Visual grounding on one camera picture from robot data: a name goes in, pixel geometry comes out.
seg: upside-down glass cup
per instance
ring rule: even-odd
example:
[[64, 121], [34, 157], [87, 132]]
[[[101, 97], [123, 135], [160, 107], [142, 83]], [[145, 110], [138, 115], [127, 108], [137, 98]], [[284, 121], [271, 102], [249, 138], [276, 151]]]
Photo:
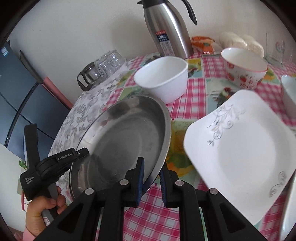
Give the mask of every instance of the upside-down glass cup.
[[95, 61], [95, 65], [98, 69], [101, 70], [101, 72], [104, 72], [106, 74], [106, 77], [110, 77], [112, 74], [116, 72], [116, 66], [113, 65], [108, 59], [101, 58], [97, 59]]
[[106, 59], [116, 67], [116, 70], [118, 70], [125, 63], [125, 59], [115, 49], [106, 53], [105, 55]]

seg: white bowl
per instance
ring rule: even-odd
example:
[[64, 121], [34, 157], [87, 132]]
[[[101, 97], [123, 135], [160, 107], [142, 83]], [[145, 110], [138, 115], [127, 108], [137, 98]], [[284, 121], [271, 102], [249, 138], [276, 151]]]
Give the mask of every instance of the white bowl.
[[249, 50], [226, 48], [221, 56], [228, 80], [240, 88], [254, 90], [267, 72], [267, 63]]
[[288, 75], [281, 77], [281, 95], [288, 116], [296, 118], [296, 78]]
[[188, 63], [182, 58], [158, 58], [139, 69], [134, 81], [145, 92], [160, 98], [166, 104], [186, 93]]

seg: sticker label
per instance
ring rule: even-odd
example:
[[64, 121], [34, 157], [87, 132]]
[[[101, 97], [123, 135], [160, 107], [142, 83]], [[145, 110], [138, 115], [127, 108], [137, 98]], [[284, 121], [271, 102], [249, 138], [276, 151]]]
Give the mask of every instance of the sticker label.
[[73, 155], [72, 152], [70, 152], [70, 153], [68, 153], [68, 154], [66, 154], [64, 156], [58, 157], [57, 159], [60, 161], [60, 160], [62, 160], [64, 158], [69, 157], [69, 156], [72, 156], [72, 155]]
[[165, 56], [175, 56], [167, 33], [162, 30], [155, 33]]
[[5, 47], [3, 47], [1, 49], [1, 52], [2, 52], [2, 54], [3, 54], [4, 57], [8, 54], [8, 51], [7, 51], [7, 49]]
[[47, 217], [43, 217], [43, 221], [44, 221], [46, 227], [47, 227], [48, 225], [50, 225], [50, 221], [48, 220]]
[[29, 184], [29, 183], [31, 183], [33, 181], [33, 179], [34, 179], [34, 177], [30, 177], [30, 178], [26, 177], [25, 181], [26, 181], [27, 184]]

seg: strawberry pattern bowl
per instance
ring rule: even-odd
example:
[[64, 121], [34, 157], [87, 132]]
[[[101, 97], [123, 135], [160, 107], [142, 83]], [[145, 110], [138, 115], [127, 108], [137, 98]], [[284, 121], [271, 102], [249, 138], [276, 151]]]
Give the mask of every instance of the strawberry pattern bowl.
[[221, 56], [228, 80], [240, 88], [256, 89], [267, 72], [267, 63], [246, 49], [226, 48]]

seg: stainless steel plate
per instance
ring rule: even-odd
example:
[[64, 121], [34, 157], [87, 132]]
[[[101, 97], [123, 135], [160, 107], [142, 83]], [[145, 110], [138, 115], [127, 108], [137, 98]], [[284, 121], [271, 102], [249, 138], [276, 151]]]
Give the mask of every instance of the stainless steel plate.
[[90, 154], [72, 164], [73, 198], [90, 187], [111, 187], [135, 168], [139, 156], [145, 160], [145, 193], [163, 166], [170, 139], [170, 114], [160, 99], [140, 95], [117, 102], [94, 121], [77, 147], [86, 147]]

